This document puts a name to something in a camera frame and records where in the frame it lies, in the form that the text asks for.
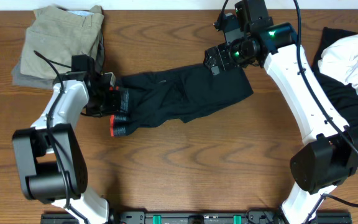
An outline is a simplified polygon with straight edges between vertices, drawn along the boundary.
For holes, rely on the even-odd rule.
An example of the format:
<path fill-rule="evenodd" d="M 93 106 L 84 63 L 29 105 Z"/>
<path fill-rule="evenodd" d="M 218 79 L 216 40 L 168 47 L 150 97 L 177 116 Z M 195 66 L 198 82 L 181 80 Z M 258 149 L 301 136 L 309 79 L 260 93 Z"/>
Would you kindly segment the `black leggings red waistband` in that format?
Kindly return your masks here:
<path fill-rule="evenodd" d="M 187 123 L 253 94 L 243 69 L 214 75 L 202 64 L 124 76 L 116 89 L 121 107 L 110 117 L 112 137 L 156 128 L 171 119 Z"/>

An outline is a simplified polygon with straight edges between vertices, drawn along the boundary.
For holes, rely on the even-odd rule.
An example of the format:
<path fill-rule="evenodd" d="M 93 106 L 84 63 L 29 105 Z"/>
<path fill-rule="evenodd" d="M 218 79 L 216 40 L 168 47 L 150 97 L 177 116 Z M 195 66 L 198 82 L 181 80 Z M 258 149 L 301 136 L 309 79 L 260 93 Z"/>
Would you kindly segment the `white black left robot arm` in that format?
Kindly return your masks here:
<path fill-rule="evenodd" d="M 26 199 L 62 208 L 78 223 L 113 223 L 109 202 L 88 185 L 74 129 L 83 111 L 98 118 L 117 107 L 115 81 L 111 72 L 60 74 L 40 117 L 14 132 L 12 145 Z"/>

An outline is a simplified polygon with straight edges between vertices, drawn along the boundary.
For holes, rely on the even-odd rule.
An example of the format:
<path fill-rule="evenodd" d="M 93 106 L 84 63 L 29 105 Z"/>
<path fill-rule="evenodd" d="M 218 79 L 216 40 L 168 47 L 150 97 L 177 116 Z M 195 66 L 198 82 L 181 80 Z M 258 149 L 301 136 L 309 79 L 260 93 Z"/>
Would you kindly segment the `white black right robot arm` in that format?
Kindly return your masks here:
<path fill-rule="evenodd" d="M 233 24 L 225 41 L 205 52 L 204 64 L 222 75 L 253 63 L 279 87 L 301 133 L 303 148 L 290 160 L 294 185 L 276 212 L 249 211 L 247 223 L 350 223 L 348 213 L 318 213 L 358 168 L 358 128 L 352 128 L 328 100 L 308 65 L 289 23 L 254 30 Z"/>

